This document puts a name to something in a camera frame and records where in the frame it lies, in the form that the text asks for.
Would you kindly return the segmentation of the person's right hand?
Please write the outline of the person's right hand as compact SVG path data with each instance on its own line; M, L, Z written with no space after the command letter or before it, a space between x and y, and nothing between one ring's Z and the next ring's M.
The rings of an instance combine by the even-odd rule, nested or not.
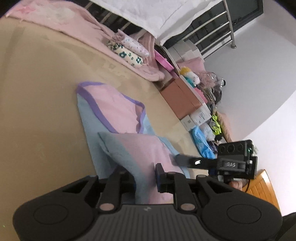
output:
M248 184L248 180L246 179L235 179L233 181L230 181L229 186L242 191L243 187L246 186L247 184Z

